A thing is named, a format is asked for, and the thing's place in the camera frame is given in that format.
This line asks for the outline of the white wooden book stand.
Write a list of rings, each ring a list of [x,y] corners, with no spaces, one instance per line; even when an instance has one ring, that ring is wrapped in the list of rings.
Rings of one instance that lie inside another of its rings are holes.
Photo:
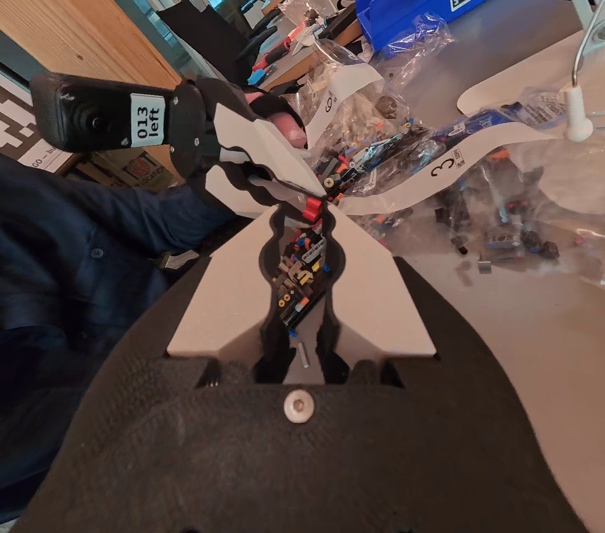
[[[503,103],[522,89],[555,87],[568,114],[565,137],[586,140],[604,130],[604,0],[571,0],[581,30],[465,91],[461,113]]]

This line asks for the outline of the brown cardboard box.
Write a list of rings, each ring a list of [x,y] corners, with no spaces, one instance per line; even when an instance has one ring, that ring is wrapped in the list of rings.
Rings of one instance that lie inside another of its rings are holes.
[[[170,170],[142,148],[96,151],[91,161],[132,188],[158,193],[179,185]]]

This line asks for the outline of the person's left forearm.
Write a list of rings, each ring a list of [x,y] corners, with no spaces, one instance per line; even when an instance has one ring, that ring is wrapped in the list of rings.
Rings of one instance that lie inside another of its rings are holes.
[[[1,155],[1,212],[34,223],[75,244],[97,225],[118,241],[156,257],[164,252],[209,252],[249,221],[205,204],[188,186],[158,194],[137,188],[110,188],[71,181]]]

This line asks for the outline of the person's left hand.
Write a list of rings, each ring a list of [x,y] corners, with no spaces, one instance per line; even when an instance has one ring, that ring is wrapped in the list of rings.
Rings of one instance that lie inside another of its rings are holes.
[[[244,89],[244,96],[253,113],[272,122],[291,146],[305,147],[307,134],[303,121],[282,96],[250,87]]]

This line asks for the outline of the black white patterned sign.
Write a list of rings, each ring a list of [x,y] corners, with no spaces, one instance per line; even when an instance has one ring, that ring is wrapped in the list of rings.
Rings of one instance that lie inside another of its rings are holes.
[[[62,173],[74,155],[52,147],[37,130],[29,90],[1,72],[1,154],[24,166]]]

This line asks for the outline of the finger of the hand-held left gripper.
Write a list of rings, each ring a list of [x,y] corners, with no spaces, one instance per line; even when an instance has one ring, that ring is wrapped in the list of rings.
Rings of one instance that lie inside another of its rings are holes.
[[[284,186],[316,198],[327,196],[301,153],[272,122],[250,121],[223,104],[217,104],[214,127],[221,148],[220,161],[250,162],[270,172]]]
[[[290,219],[303,219],[304,194],[276,180],[248,179],[236,164],[213,166],[206,174],[206,192],[233,211],[257,219],[273,206],[280,206]]]

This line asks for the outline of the red handled pliers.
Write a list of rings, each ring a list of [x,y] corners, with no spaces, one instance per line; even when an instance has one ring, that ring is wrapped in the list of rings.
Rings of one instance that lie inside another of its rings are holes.
[[[286,36],[276,47],[263,55],[261,60],[253,66],[252,71],[256,72],[258,70],[264,70],[268,66],[276,63],[277,60],[280,60],[290,52],[291,43],[292,38],[290,36]]]

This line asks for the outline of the clear crimped plastic bag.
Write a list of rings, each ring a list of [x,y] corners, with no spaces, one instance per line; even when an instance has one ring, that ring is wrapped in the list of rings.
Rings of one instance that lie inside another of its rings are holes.
[[[415,65],[425,57],[441,52],[456,42],[443,17],[430,12],[412,19],[412,25],[389,41],[379,52],[374,53],[371,65],[381,73]]]

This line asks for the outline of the partly built lego car chassis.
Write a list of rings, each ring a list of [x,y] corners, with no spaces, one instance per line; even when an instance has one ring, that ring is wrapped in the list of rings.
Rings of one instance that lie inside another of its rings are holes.
[[[326,238],[321,222],[297,230],[284,248],[273,283],[277,289],[279,317],[291,334],[324,295],[331,276],[325,252]]]

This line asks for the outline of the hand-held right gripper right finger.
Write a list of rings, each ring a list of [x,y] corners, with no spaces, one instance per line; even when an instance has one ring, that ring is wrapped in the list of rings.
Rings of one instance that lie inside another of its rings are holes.
[[[322,216],[326,240],[321,371],[344,384],[360,362],[378,371],[394,359],[432,358],[436,348],[391,252],[332,204]]]

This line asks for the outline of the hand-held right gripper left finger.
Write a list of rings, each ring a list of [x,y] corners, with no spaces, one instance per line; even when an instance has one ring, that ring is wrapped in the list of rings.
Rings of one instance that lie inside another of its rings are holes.
[[[238,363],[261,381],[270,351],[261,328],[272,299],[261,254],[275,238],[271,222],[278,213],[278,206],[269,207],[212,253],[167,346],[170,357]]]

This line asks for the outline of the black chair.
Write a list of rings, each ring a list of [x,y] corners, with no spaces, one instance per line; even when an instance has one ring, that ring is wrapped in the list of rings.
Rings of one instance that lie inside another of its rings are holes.
[[[240,87],[248,84],[262,43],[278,30],[263,21],[251,37],[245,37],[212,7],[200,11],[190,0],[156,13],[178,38]]]

